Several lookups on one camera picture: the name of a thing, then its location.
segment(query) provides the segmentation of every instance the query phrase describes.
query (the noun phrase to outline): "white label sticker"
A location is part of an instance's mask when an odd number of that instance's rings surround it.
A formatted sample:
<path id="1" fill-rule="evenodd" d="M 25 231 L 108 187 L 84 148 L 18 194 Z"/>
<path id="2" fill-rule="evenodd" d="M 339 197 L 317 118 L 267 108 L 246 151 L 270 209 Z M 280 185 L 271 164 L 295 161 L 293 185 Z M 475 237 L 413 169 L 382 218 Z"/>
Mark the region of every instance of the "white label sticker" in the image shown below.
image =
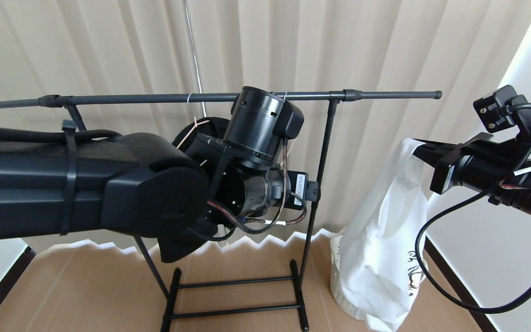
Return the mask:
<path id="1" fill-rule="evenodd" d="M 306 176 L 304 174 L 296 175 L 296 190 L 295 193 L 301 198 L 304 198 L 304 182 L 306 181 Z M 295 205 L 302 206 L 301 200 L 295 198 Z"/>

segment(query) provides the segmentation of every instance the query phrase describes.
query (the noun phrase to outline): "horizontal metal rod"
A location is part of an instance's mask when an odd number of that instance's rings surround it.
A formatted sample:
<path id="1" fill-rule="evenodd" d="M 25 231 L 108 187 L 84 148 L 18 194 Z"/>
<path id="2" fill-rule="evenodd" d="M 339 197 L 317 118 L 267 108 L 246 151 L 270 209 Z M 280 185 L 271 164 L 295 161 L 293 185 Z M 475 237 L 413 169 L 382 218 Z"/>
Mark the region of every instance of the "horizontal metal rod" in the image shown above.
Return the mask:
<path id="1" fill-rule="evenodd" d="M 220 316 L 230 314 L 243 314 L 243 313 L 255 313 L 256 311 L 271 311 L 271 310 L 283 310 L 283 309 L 296 309 L 300 306 L 298 304 L 291 305 L 272 305 L 270 307 L 256 307 L 245 309 L 230 309 L 230 310 L 218 310 L 218 311 L 205 311 L 203 313 L 189 313 L 189 314 L 175 314 L 164 316 L 164 319 L 189 319 L 192 317 L 207 317 L 207 316 Z"/>
<path id="2" fill-rule="evenodd" d="M 358 90 L 320 92 L 275 92 L 289 101 L 358 101 L 361 99 L 440 99 L 440 91 L 363 92 Z M 166 95 L 106 95 L 106 96 L 55 96 L 20 101 L 0 101 L 0 108 L 13 107 L 65 107 L 67 105 L 139 104 L 139 103 L 200 103 L 235 101 L 238 93 L 179 93 Z"/>
<path id="3" fill-rule="evenodd" d="M 292 277 L 278 277 L 278 278 L 261 278 L 261 279 L 246 279 L 246 280 L 233 280 L 233 281 L 219 281 L 219 282 L 203 282 L 201 284 L 180 284 L 177 288 L 199 288 L 199 287 L 211 287 L 211 286 L 226 286 L 226 285 L 241 285 L 241 284 L 256 284 L 259 282 L 272 282 L 272 281 L 284 281 L 292 280 Z"/>

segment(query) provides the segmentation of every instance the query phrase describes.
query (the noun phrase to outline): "curtain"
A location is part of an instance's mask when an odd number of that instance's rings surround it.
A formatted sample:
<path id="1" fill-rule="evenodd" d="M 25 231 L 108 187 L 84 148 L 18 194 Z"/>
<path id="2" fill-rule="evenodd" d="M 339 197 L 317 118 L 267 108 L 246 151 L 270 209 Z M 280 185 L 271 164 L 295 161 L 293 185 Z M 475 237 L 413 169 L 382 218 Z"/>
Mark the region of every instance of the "curtain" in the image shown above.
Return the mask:
<path id="1" fill-rule="evenodd" d="M 438 101 L 339 105 L 315 227 L 339 231 L 401 139 L 464 141 L 478 123 L 472 101 L 497 88 L 530 23 L 531 0 L 0 0 L 0 100 L 238 92 L 244 85 L 442 90 Z M 315 178 L 327 104 L 295 104 L 306 120 L 289 168 Z M 228 118 L 230 106 L 80 110 L 89 129 L 171 140 L 191 122 L 190 111 Z M 63 118 L 63 109 L 0 110 L 0 126 L 9 128 L 58 131 Z M 286 239 L 306 223 L 277 226 L 272 234 Z M 42 250 L 86 238 L 133 244 L 107 231 L 26 240 Z"/>

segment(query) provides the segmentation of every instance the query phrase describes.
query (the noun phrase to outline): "wooden floor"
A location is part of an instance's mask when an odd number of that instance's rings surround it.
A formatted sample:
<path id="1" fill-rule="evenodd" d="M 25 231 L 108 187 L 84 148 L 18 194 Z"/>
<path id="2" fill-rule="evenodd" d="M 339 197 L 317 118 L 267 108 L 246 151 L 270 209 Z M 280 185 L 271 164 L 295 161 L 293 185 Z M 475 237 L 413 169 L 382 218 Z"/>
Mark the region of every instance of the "wooden floor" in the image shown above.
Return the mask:
<path id="1" fill-rule="evenodd" d="M 223 281 L 289 275 L 289 261 L 300 263 L 303 240 L 293 238 L 286 247 L 266 240 L 260 249 L 243 243 L 221 252 L 215 244 L 201 254 L 173 264 L 153 259 L 171 283 L 175 267 L 182 282 Z M 329 239 L 315 238 L 303 291 L 312 332 L 367 331 L 335 304 L 329 291 Z M 446 285 L 437 272 L 438 281 Z M 289 281 L 180 290 L 177 313 L 252 307 L 295 302 Z M 56 248 L 36 256 L 0 306 L 0 332 L 158 332 L 165 299 L 142 256 L 123 254 L 117 248 Z M 299 332 L 295 309 L 262 313 L 181 319 L 172 332 Z M 443 298 L 424 282 L 413 311 L 400 332 L 478 332 L 469 313 Z"/>

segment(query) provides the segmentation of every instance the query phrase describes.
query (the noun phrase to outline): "white fabric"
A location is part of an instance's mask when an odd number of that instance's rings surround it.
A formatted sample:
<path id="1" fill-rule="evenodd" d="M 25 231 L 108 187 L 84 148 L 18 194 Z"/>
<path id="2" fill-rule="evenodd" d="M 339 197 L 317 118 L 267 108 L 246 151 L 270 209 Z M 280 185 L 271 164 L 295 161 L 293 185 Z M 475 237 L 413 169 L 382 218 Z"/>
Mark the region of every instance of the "white fabric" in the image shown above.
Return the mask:
<path id="1" fill-rule="evenodd" d="M 421 142 L 405 139 L 342 235 L 331 240 L 331 292 L 339 306 L 371 330 L 394 332 L 417 297 L 421 269 L 415 238 L 426 222 Z"/>
<path id="2" fill-rule="evenodd" d="M 339 105 L 314 228 L 335 232 L 384 168 L 378 160 L 401 139 L 468 137 L 478 124 L 472 101 L 497 87 L 531 22 L 531 0 L 188 0 L 188 9 L 207 93 L 238 92 L 244 85 L 443 90 L 438 101 Z M 183 0 L 0 0 L 0 101 L 198 91 Z M 316 178 L 327 105 L 295 104 L 306 119 L 289 167 Z M 200 105 L 192 109 L 202 113 Z M 192 120 L 183 104 L 88 105 L 80 111 L 87 128 L 168 139 Z M 206 111 L 226 118 L 230 103 L 207 103 Z M 63 118 L 63 109 L 0 110 L 0 126 L 9 128 L 59 130 Z M 303 222 L 272 233 L 287 239 L 305 229 Z M 38 250 L 87 238 L 133 244 L 105 231 L 26 240 Z"/>

